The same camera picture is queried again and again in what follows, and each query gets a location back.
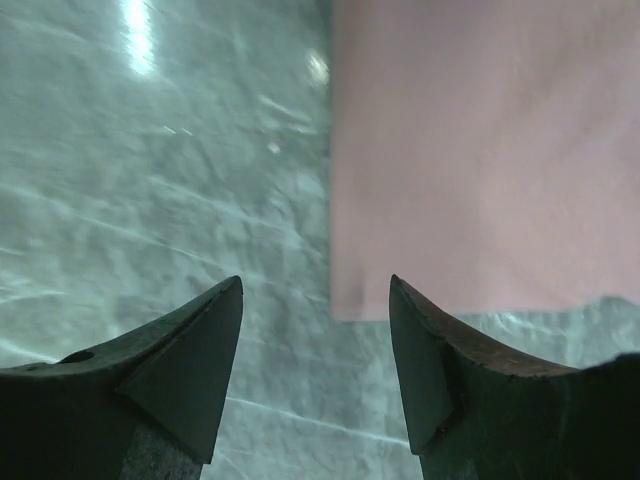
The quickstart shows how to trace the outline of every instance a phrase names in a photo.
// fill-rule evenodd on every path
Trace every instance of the folded cloth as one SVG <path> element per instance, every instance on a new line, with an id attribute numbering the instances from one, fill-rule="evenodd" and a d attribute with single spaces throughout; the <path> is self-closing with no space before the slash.
<path id="1" fill-rule="evenodd" d="M 331 302 L 640 301 L 640 2 L 336 2 Z"/>

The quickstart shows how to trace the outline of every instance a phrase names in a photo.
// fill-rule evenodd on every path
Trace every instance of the marble surface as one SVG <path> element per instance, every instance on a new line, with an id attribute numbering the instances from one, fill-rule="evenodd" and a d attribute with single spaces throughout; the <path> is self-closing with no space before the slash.
<path id="1" fill-rule="evenodd" d="M 203 478 L 420 478 L 388 324 L 329 316 L 330 10 L 0 0 L 0 366 L 58 361 L 239 274 Z M 615 299 L 468 321 L 573 365 L 640 344 Z"/>

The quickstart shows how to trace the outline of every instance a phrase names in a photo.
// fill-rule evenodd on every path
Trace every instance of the screw hole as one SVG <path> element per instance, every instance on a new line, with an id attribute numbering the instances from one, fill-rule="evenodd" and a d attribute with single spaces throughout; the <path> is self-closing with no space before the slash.
<path id="1" fill-rule="evenodd" d="M 95 353 L 90 352 L 88 350 L 81 350 L 79 352 L 76 353 L 72 353 L 71 355 L 69 355 L 66 358 L 63 358 L 62 360 L 60 360 L 60 362 L 58 363 L 78 363 L 78 362 L 84 362 L 86 360 L 89 360 L 93 357 L 95 357 Z"/>

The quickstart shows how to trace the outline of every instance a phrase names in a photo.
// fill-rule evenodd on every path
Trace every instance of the pink cloth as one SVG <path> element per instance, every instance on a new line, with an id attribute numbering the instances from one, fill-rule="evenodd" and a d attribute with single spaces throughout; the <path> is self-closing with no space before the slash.
<path id="1" fill-rule="evenodd" d="M 640 301 L 640 2 L 336 2 L 333 313 Z"/>

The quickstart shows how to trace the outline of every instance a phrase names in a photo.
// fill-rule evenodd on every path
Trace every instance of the black robotic claw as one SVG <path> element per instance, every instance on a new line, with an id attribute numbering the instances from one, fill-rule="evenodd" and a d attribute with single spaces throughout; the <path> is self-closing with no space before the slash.
<path id="1" fill-rule="evenodd" d="M 576 370 L 532 357 L 391 280 L 393 351 L 425 479 L 640 478 L 640 354 Z"/>
<path id="2" fill-rule="evenodd" d="M 242 282 L 56 364 L 0 370 L 0 477 L 198 479 L 211 463 Z"/>

